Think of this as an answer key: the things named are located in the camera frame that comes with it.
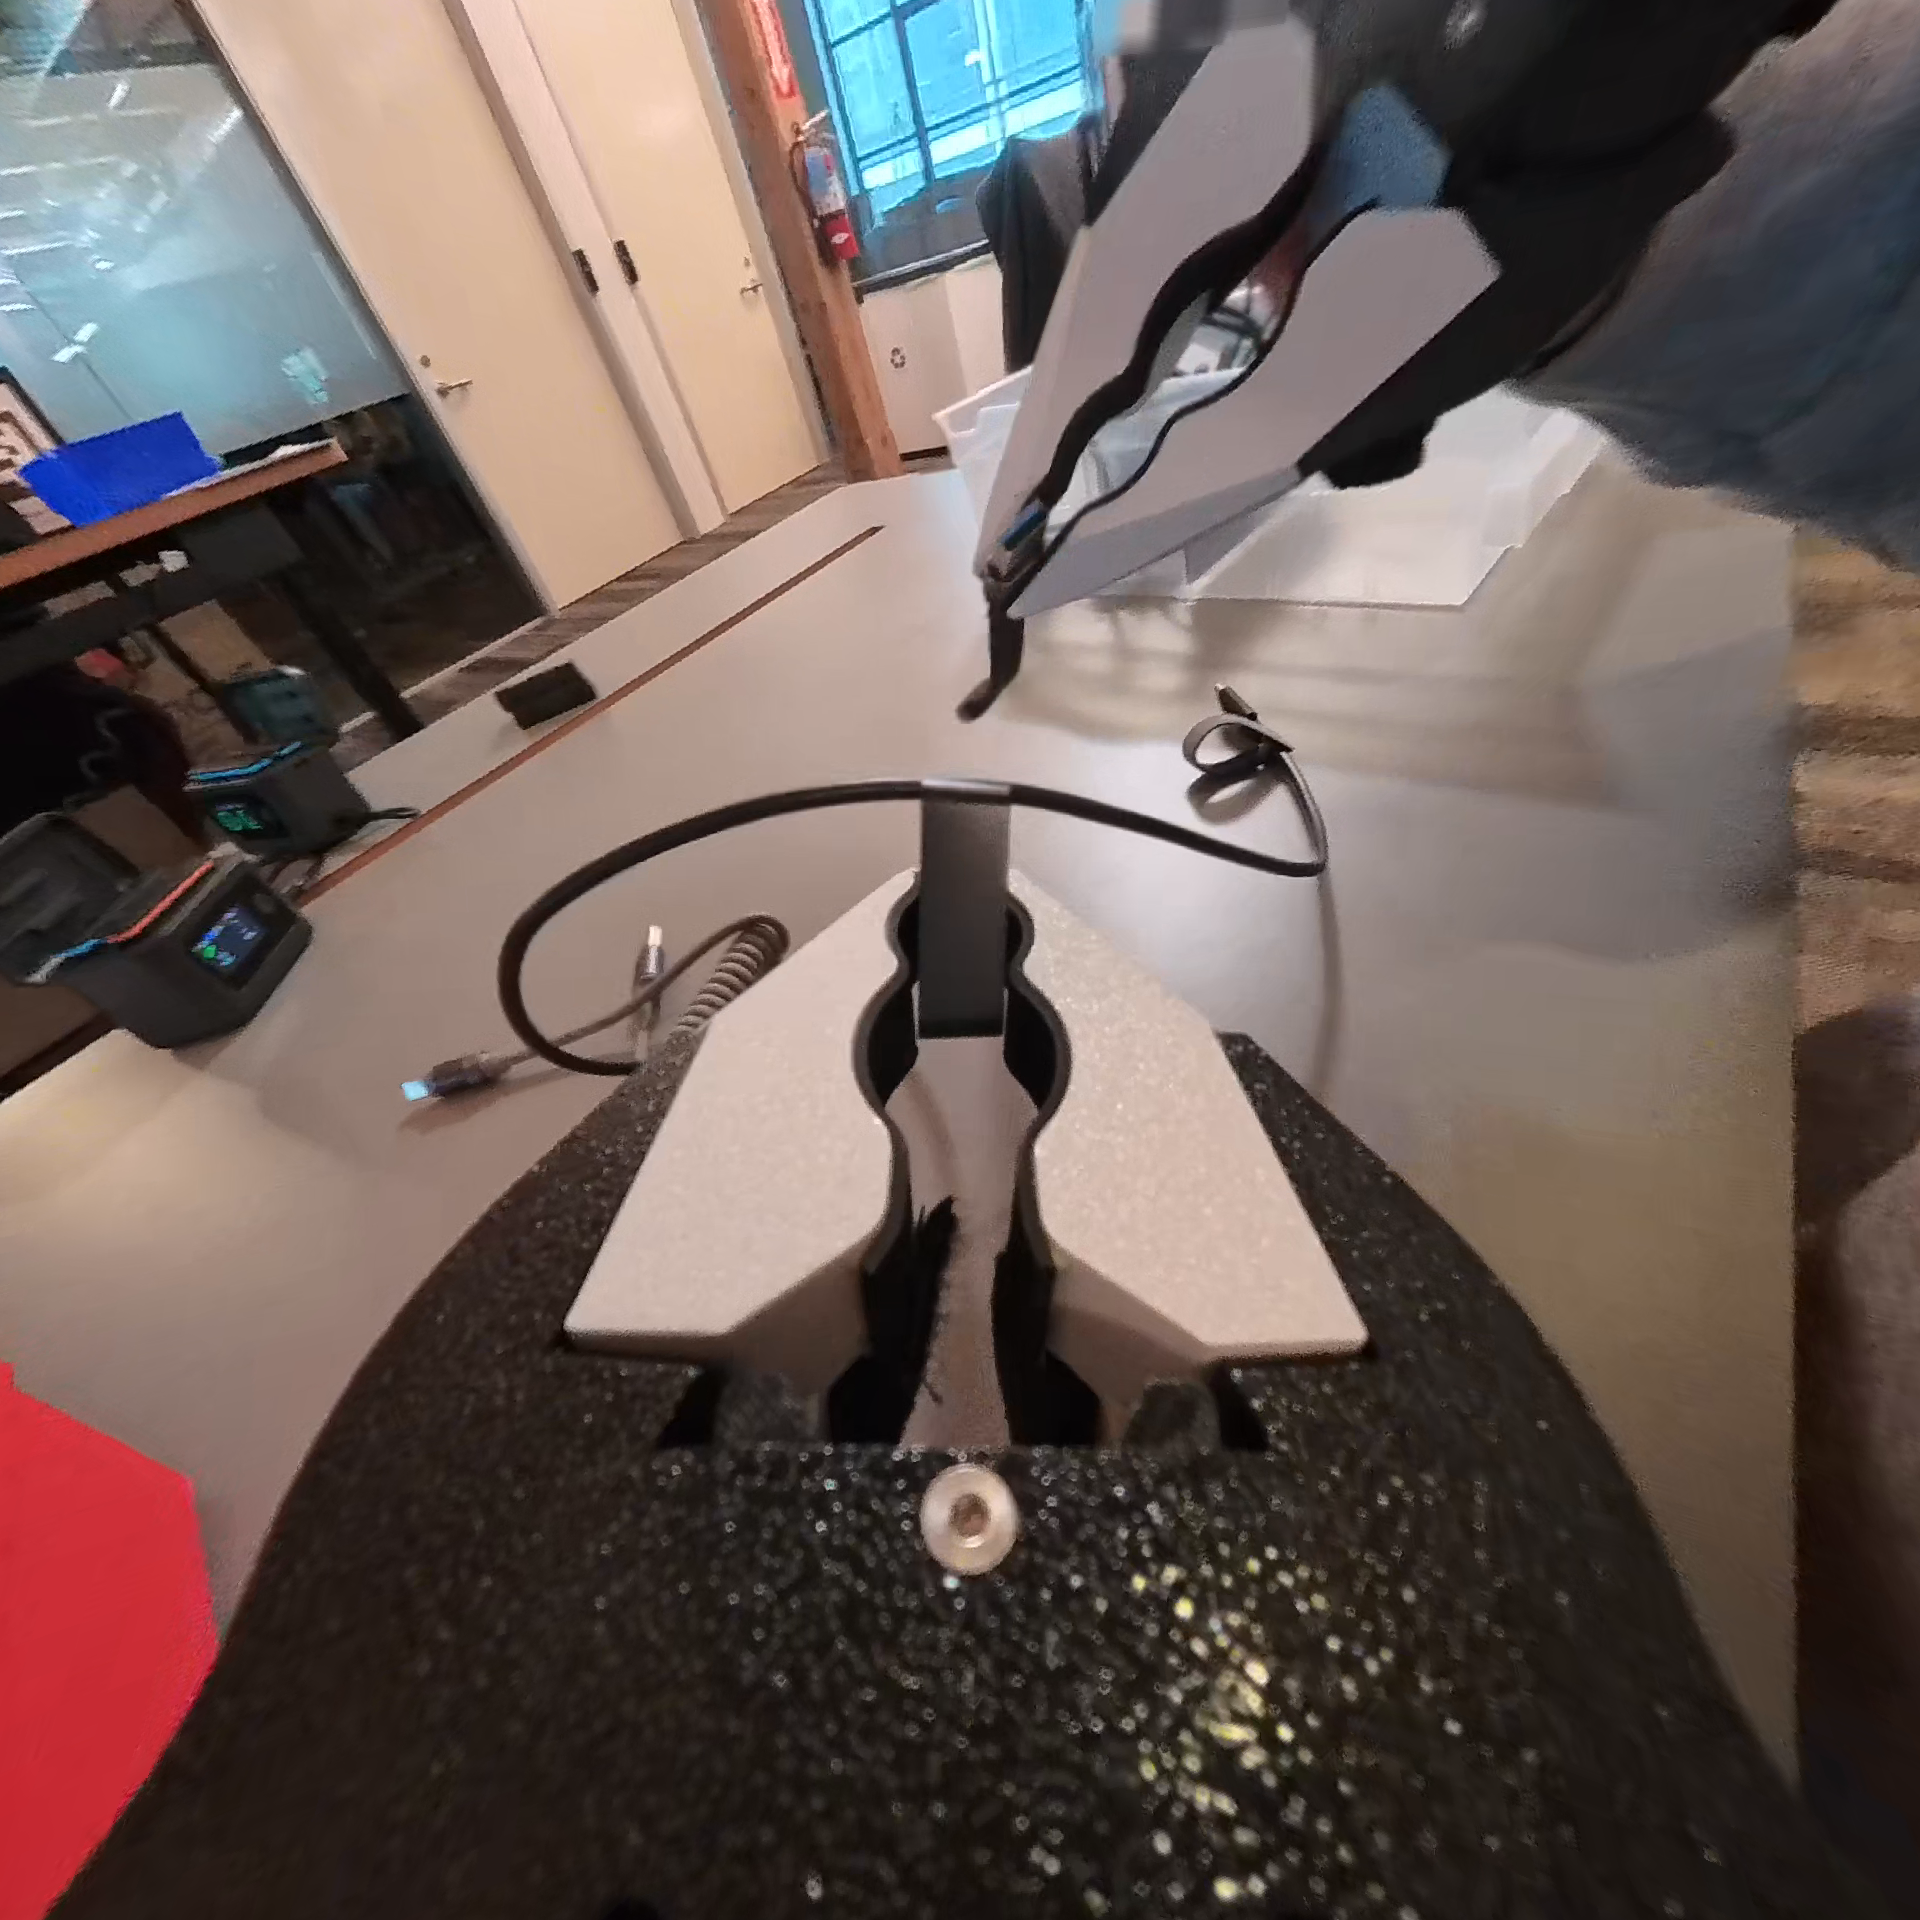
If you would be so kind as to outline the cream door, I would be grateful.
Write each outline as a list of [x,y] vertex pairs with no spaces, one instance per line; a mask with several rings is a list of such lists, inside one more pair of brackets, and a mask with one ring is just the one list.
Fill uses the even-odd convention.
[[529,1],[519,16],[727,516],[818,464],[700,16],[671,1]]
[[194,12],[541,606],[674,546],[585,289],[445,5]]

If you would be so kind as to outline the black jacket on chair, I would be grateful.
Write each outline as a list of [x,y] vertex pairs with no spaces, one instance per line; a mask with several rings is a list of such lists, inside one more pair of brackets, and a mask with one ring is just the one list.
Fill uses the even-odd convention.
[[1089,217],[1102,121],[1087,113],[1067,131],[1015,136],[975,193],[975,211],[1000,276],[1006,372],[1031,367],[1073,240]]

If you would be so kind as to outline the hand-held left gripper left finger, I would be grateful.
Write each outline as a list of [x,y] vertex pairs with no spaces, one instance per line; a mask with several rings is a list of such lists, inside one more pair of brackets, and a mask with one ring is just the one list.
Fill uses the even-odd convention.
[[874,1348],[865,1281],[905,1233],[890,1101],[918,1061],[907,870],[720,1010],[565,1315],[575,1348],[818,1397]]

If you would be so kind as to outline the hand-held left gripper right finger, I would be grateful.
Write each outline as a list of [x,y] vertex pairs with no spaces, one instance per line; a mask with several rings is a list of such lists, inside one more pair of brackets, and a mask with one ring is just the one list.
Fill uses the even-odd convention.
[[1016,983],[1063,1038],[1034,1142],[1046,1355],[1104,1410],[1231,1363],[1334,1361],[1360,1314],[1210,1023],[1013,875]]

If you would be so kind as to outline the window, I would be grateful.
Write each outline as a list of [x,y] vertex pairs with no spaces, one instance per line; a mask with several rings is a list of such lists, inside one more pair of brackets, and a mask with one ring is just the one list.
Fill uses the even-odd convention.
[[1013,139],[1102,108],[1092,1],[806,1],[852,191],[859,289],[987,251],[976,193]]

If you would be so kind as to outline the person's right forearm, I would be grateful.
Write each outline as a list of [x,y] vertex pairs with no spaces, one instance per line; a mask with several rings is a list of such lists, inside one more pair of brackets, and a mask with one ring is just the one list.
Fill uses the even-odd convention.
[[1918,567],[1918,6],[1843,1],[1753,60],[1734,154],[1520,377],[1666,485]]

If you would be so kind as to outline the power station with blue trim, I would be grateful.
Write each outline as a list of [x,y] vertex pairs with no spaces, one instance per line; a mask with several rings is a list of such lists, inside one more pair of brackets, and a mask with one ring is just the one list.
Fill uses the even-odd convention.
[[226,691],[255,737],[185,780],[216,835],[276,860],[323,854],[372,822],[372,804],[334,755],[340,726],[308,672],[270,667],[229,682]]

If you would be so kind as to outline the black usb hub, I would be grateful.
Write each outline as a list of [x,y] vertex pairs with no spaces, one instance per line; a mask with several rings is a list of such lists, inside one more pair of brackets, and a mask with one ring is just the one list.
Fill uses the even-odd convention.
[[916,1026],[921,1040],[1004,1031],[1013,796],[985,780],[920,788]]

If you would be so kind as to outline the blue plastic bin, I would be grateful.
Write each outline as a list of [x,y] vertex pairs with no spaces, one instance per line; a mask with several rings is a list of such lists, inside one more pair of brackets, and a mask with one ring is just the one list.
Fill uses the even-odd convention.
[[183,412],[59,444],[19,469],[25,488],[75,527],[128,516],[222,472]]

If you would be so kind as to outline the red plastic bin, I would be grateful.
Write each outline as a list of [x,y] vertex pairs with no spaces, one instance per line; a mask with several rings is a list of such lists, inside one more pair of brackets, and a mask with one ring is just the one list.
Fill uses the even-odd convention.
[[180,1730],[216,1628],[193,1484],[3,1368],[3,1913],[51,1911]]

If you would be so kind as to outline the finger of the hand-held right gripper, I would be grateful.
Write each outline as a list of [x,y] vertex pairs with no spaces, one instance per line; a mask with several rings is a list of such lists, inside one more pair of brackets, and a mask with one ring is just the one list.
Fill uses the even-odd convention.
[[981,522],[985,587],[1107,587],[1251,505],[1173,444],[1057,533],[1054,508],[1104,426],[1154,386],[1179,323],[1231,290],[1296,215],[1324,126],[1309,26],[1109,56],[1107,142]]
[[1031,618],[1131,578],[1290,491],[1308,455],[1497,278],[1451,206],[1368,208],[1308,264],[1267,356],[1166,421],[1133,481],[1075,516],[1013,599]]

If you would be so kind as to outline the red fire extinguisher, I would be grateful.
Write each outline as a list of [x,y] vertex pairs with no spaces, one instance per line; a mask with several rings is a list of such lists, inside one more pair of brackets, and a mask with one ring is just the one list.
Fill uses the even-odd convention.
[[852,268],[861,256],[861,242],[828,121],[828,112],[821,112],[792,129],[789,170],[821,259]]

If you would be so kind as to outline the power station with orange trim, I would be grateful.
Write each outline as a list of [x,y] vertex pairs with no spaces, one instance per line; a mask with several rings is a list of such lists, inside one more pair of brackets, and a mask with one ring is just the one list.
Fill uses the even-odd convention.
[[250,1023],[312,945],[243,853],[141,866],[64,814],[3,841],[3,974],[60,988],[158,1050]]

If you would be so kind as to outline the white cabinet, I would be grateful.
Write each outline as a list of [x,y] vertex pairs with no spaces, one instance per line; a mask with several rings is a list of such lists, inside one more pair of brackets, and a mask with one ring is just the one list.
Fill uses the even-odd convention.
[[869,290],[859,310],[901,459],[944,450],[939,415],[1006,374],[996,261],[982,253]]

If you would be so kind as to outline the wooden table with black legs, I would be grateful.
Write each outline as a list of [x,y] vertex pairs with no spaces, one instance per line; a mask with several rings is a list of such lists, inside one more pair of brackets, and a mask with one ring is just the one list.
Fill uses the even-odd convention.
[[282,449],[122,516],[71,526],[3,560],[3,683],[78,663],[230,588],[270,584],[323,659],[386,728],[413,737],[424,724],[365,638],[319,594],[282,493],[347,464],[342,444]]

